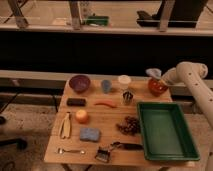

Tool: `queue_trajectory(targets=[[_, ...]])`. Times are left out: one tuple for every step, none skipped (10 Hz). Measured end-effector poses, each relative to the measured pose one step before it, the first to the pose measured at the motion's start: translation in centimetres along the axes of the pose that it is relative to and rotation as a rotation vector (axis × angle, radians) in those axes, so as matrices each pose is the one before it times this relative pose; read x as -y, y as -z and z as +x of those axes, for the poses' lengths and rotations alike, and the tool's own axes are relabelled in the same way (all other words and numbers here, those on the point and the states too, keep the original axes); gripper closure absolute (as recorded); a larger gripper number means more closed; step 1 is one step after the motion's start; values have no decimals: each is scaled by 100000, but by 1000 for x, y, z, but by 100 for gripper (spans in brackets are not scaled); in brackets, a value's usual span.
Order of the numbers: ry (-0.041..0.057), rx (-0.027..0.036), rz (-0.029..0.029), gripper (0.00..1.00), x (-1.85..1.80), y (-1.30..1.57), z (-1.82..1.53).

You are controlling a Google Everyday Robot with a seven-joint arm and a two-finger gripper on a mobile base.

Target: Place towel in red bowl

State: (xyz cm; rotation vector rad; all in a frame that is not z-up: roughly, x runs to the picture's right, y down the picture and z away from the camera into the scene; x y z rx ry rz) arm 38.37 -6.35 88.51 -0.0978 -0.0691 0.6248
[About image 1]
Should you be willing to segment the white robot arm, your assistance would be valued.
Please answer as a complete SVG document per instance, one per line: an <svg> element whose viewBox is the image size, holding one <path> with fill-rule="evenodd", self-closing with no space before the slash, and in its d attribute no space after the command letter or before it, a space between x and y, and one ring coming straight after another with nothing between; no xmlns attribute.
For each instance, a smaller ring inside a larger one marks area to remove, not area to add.
<svg viewBox="0 0 213 171"><path fill-rule="evenodd" d="M203 79L208 74L208 67L203 63L180 62L166 71L161 80L167 86L183 82L213 129L213 91Z"/></svg>

